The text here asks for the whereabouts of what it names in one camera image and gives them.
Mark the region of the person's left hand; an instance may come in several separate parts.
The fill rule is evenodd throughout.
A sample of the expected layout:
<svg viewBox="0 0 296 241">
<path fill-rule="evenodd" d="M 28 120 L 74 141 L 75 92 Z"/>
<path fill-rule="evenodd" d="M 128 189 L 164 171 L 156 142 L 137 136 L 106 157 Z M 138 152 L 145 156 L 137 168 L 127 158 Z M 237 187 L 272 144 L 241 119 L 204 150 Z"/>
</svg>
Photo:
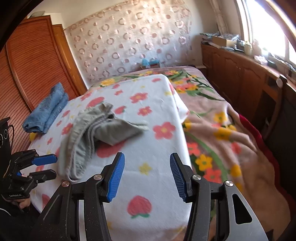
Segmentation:
<svg viewBox="0 0 296 241">
<path fill-rule="evenodd" d="M 15 199 L 15 200 L 6 200 L 7 202 L 10 202 L 12 204 L 17 205 L 20 209 L 24 209 L 26 207 L 29 207 L 31 204 L 31 199 Z"/>
</svg>

